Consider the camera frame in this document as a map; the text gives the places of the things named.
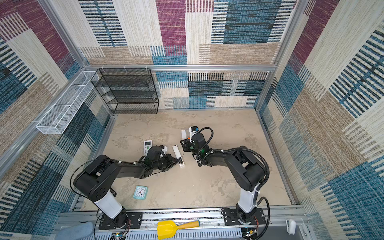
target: black mesh rack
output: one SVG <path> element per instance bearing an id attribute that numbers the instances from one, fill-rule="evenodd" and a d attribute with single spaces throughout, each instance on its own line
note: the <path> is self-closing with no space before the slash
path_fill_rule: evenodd
<path id="1" fill-rule="evenodd" d="M 159 98 L 150 69 L 99 68 L 92 79 L 112 113 L 157 113 Z"/>

